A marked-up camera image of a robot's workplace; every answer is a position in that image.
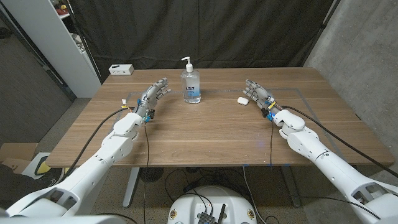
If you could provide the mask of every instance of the wall outlet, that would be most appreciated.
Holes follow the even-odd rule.
[[[134,71],[134,67],[131,64],[128,65],[112,65],[109,68],[111,75],[131,75]]]

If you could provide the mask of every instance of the table surface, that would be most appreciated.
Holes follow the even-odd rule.
[[[394,157],[373,132],[355,115],[328,82],[314,68],[218,68],[198,69],[201,102],[183,101],[180,74],[176,70],[135,70],[132,75],[110,75],[58,143],[47,164],[70,166],[97,125],[120,109],[121,99],[129,106],[148,86],[167,77],[172,92],[155,107],[155,118],[146,124],[149,138],[149,166],[268,166],[270,164],[271,122],[262,117],[257,105],[236,102],[246,87],[245,80],[258,82],[274,95],[280,105],[293,106],[319,120],[330,131],[383,164]],[[88,145],[78,165],[91,157],[127,112],[109,119]],[[326,136],[309,119],[306,125],[316,131],[321,142],[350,164],[371,164],[342,143]],[[144,128],[132,152],[116,166],[144,167],[147,143]],[[299,166],[311,162],[295,153],[274,128],[272,165]]]

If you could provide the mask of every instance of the yellow object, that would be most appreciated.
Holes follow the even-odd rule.
[[[275,101],[271,105],[269,105],[268,109],[271,109],[274,105],[275,105]]]
[[[49,167],[46,163],[45,163],[45,161],[44,162],[42,162],[41,164],[40,164],[40,167],[37,169],[37,174],[44,174],[44,173],[46,173],[47,171],[49,171],[51,169],[51,167]]]

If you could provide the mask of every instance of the hand sanitizer bottle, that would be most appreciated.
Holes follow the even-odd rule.
[[[188,60],[187,69],[181,73],[182,92],[186,103],[200,102],[200,81],[199,72],[193,69],[190,57],[181,60]]]

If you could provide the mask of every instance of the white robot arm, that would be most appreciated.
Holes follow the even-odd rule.
[[[243,92],[257,102],[268,119],[281,127],[279,134],[287,140],[290,148],[312,161],[347,201],[367,208],[379,217],[351,205],[363,223],[376,223],[379,219],[398,216],[398,187],[359,173],[322,144],[302,118],[281,108],[262,86],[251,80],[246,80],[246,85],[248,87]]]
[[[85,197],[94,189],[107,170],[132,150],[138,129],[153,116],[157,100],[171,90],[163,78],[143,92],[134,113],[119,120],[105,137],[101,148],[63,182],[26,195],[6,212],[10,217],[66,217],[78,214]]]

